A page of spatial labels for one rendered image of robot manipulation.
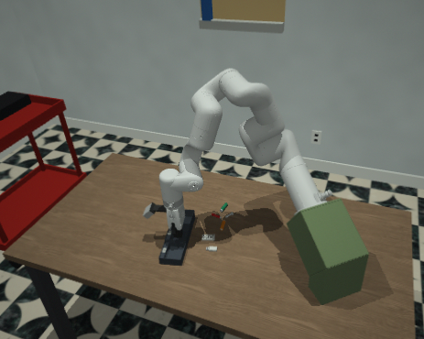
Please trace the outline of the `white domino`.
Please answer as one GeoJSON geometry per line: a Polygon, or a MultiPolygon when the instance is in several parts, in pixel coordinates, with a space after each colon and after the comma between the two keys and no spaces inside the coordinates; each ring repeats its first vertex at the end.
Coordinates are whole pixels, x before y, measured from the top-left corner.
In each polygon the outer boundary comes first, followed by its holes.
{"type": "Polygon", "coordinates": [[[202,235],[202,241],[214,241],[215,235],[202,235]]]}

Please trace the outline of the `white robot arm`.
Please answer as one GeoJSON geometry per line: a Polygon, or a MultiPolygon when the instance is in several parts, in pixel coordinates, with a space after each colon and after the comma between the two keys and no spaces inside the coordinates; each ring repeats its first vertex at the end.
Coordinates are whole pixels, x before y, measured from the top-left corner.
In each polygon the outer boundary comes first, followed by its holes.
{"type": "Polygon", "coordinates": [[[294,216],[300,210],[328,202],[326,198],[332,196],[332,191],[319,193],[293,132],[284,129],[282,115],[270,89],[263,83],[248,82],[235,69],[227,69],[192,96],[190,105],[195,117],[190,139],[181,153],[179,172],[176,169],[160,172],[164,205],[151,203],[143,216],[148,219],[155,212],[166,213],[164,206],[170,210],[180,207],[183,191],[199,191],[202,188],[201,154],[213,147],[223,116],[219,101],[224,97],[236,106],[250,107],[253,112],[253,117],[239,125],[239,134],[254,163],[265,166],[281,159],[279,173],[297,210],[294,216]]]}

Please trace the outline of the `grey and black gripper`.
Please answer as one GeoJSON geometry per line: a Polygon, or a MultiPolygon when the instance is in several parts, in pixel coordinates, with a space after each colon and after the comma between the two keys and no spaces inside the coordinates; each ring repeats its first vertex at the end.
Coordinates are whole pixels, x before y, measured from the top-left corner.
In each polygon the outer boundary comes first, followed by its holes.
{"type": "Polygon", "coordinates": [[[182,226],[185,218],[185,210],[184,210],[184,204],[182,204],[180,207],[177,207],[175,209],[169,209],[166,206],[164,206],[167,210],[167,220],[168,220],[168,227],[169,230],[172,226],[172,234],[174,237],[180,237],[182,238],[182,226]],[[178,231],[179,230],[179,231],[178,231]]]}

